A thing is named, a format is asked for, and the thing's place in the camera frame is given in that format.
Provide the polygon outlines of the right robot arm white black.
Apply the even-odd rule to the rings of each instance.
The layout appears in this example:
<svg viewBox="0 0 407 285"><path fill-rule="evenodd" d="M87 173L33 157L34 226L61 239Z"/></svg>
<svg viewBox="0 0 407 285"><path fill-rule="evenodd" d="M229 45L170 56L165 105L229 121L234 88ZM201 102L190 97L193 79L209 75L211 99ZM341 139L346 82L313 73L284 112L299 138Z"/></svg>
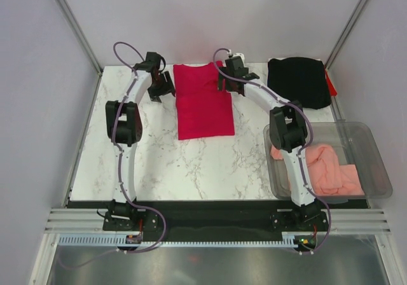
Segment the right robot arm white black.
<svg viewBox="0 0 407 285"><path fill-rule="evenodd" d="M313 131L299 102L289 101L260 82L256 73L244 65L241 53L229 53L219 73L218 89L236 92L255 102L269 113L269 138L282 154L291 187L291 201L296 205L288 221L306 230L320 213L307 169L306 147Z"/></svg>

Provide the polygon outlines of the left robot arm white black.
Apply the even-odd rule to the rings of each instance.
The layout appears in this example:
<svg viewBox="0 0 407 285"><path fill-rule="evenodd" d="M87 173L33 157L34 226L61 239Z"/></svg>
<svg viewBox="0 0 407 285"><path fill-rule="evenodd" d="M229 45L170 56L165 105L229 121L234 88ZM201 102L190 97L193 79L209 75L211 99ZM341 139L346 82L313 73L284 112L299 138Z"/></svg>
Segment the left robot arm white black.
<svg viewBox="0 0 407 285"><path fill-rule="evenodd" d="M158 103L161 103L162 96L175 94L165 66L165 59L159 53L148 52L144 61L131 67L132 75L123 98L106 102L107 136L113 143L118 164L115 170L117 186L104 217L108 225L119 223L124 229L132 230L139 224L139 213L131 205L137 199L135 152L142 137L139 104L145 94Z"/></svg>

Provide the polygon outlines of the crimson red t shirt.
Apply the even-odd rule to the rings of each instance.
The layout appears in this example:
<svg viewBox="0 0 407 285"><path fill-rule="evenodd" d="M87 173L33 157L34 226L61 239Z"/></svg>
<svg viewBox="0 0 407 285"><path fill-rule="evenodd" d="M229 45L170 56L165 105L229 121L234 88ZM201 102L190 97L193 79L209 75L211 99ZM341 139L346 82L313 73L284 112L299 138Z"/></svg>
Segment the crimson red t shirt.
<svg viewBox="0 0 407 285"><path fill-rule="evenodd" d="M180 141L235 134L231 94L217 88L215 65L223 66L173 66Z"/></svg>

